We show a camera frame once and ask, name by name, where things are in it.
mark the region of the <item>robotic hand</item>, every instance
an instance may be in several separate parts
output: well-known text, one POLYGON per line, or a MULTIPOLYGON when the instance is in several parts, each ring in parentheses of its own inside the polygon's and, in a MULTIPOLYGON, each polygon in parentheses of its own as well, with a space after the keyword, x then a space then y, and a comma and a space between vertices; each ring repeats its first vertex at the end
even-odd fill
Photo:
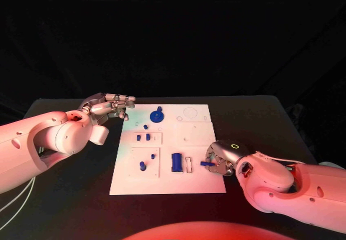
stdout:
POLYGON ((127 121, 127 107, 136 107, 133 96, 98 93, 78 110, 48 112, 0 126, 0 194, 76 154, 88 141, 102 145, 110 131, 101 124, 114 117, 127 121))
POLYGON ((247 201, 264 213, 346 233, 346 170, 270 157, 238 141, 216 141, 206 150, 212 173, 235 173, 247 201))

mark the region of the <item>small blue piece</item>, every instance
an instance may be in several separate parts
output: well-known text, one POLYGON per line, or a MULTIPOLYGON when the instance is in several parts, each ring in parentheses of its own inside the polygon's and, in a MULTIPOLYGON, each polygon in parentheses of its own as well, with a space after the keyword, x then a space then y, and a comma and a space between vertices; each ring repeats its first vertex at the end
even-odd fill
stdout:
POLYGON ((208 161, 202 161, 200 166, 215 166, 215 163, 208 162, 208 161))
POLYGON ((153 123, 160 123, 164 119, 163 108, 159 106, 157 110, 150 113, 150 120, 153 123))
POLYGON ((140 170, 141 170, 141 171, 146 171, 147 166, 146 166, 146 164, 144 164, 143 161, 138 163, 138 167, 140 167, 140 170))
POLYGON ((173 153, 172 154, 172 172, 182 172, 182 171, 183 171, 182 154, 173 153))

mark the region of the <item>white puzzle board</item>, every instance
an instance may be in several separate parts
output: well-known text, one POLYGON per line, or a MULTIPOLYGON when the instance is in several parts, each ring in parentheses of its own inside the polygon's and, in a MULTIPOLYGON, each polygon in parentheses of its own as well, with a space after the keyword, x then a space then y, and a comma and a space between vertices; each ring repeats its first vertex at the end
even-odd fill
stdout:
POLYGON ((137 104, 125 113, 110 195, 225 193, 224 176, 200 166, 216 141, 208 105, 137 104), (150 113, 159 106, 164 119, 154 123, 150 113), (183 172, 172 172, 173 153, 182 154, 183 172), (140 170, 140 162, 146 163, 146 171, 140 170))

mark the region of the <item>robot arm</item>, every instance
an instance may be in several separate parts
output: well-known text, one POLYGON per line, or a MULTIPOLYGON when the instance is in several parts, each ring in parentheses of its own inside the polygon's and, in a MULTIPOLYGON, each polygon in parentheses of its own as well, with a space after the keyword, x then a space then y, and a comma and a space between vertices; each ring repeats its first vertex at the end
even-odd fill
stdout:
POLYGON ((9 191, 61 160, 76 154, 88 141, 102 145, 108 129, 101 126, 108 118, 128 115, 136 98, 98 93, 68 112, 53 111, 0 126, 0 193, 9 191), (38 147, 45 148, 38 154, 38 147))
POLYGON ((206 169, 235 173, 247 201, 264 213, 278 213, 303 223, 346 233, 346 170, 251 152, 236 141, 213 142, 206 150, 206 169))

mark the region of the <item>black tablecloth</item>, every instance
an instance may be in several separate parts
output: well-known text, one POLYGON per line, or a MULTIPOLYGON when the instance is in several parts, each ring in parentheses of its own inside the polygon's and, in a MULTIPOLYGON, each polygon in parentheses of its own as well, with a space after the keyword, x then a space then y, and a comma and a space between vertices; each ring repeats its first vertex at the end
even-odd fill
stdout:
MULTIPOLYGON (((26 117, 74 110, 81 101, 39 99, 26 117)), ((218 140, 238 139, 273 157, 316 164, 273 96, 138 98, 137 104, 208 104, 218 140)), ((89 142, 78 154, 36 177, 27 203, 0 231, 0 239, 121 239, 153 227, 189 221, 247 224, 296 239, 345 239, 345 234, 288 216, 260 212, 247 202, 235 176, 224 177, 226 193, 110 195, 123 120, 111 118, 104 126, 110 129, 105 144, 89 142)), ((23 187, 1 194, 1 206, 23 187)), ((1 212, 1 225, 23 200, 25 196, 1 212)))

